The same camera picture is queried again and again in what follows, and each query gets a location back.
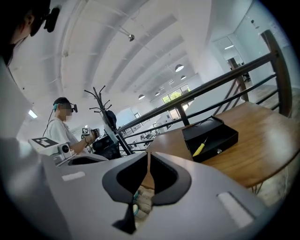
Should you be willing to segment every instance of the yellow handle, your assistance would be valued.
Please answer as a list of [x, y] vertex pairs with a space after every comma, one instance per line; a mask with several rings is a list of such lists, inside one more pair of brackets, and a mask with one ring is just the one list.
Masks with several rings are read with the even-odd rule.
[[202, 143], [200, 147], [197, 149], [197, 151], [193, 154], [193, 157], [199, 155], [203, 148], [204, 148], [204, 144]]

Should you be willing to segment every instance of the office desk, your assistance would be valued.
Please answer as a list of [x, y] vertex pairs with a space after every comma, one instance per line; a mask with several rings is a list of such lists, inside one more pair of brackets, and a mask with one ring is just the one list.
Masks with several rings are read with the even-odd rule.
[[[245, 102], [216, 117], [239, 132], [239, 141], [202, 164], [220, 170], [246, 188], [284, 169], [300, 151], [300, 125], [270, 109]], [[147, 152], [162, 152], [193, 161], [181, 131], [186, 127], [158, 135]], [[154, 188], [149, 171], [142, 185]]]

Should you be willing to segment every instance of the black box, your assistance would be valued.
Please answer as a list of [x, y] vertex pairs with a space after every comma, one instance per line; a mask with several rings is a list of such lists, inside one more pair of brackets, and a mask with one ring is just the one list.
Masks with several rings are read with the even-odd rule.
[[201, 153], [193, 157], [193, 160], [198, 163], [220, 154], [237, 143], [239, 139], [237, 131], [214, 116], [183, 129], [182, 133], [192, 155], [208, 137]]

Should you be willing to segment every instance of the floor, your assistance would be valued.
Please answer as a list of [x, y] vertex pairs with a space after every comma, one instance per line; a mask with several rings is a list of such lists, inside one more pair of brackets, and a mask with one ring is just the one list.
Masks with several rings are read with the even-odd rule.
[[[246, 87], [252, 86], [251, 82], [246, 83]], [[257, 102], [268, 93], [271, 93], [275, 89], [275, 86], [262, 85], [253, 91], [248, 93], [250, 102]], [[278, 103], [278, 95], [275, 94], [261, 105], [267, 108], [271, 108]], [[292, 119], [300, 122], [300, 89], [292, 89]], [[289, 189], [293, 183], [293, 180], [300, 169], [300, 153], [297, 157], [282, 171], [266, 180], [261, 188], [257, 186], [256, 190], [260, 188], [257, 196], [261, 198], [267, 206], [271, 206], [283, 199], [288, 194]], [[139, 206], [139, 212], [135, 216], [135, 225], [138, 228], [147, 218], [151, 211], [151, 198], [154, 195], [154, 190], [146, 189], [142, 186], [139, 188], [139, 196], [136, 199], [136, 204]]]

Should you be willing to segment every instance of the wooden table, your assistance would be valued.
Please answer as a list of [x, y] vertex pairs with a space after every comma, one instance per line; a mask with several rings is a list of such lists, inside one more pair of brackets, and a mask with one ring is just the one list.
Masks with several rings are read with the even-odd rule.
[[[239, 141], [202, 164], [220, 170], [246, 188], [284, 169], [300, 151], [300, 125], [270, 109], [245, 102], [217, 117], [239, 132]], [[158, 135], [147, 152], [162, 152], [193, 161], [184, 142], [183, 128]], [[149, 156], [148, 173], [142, 185], [154, 189]]]

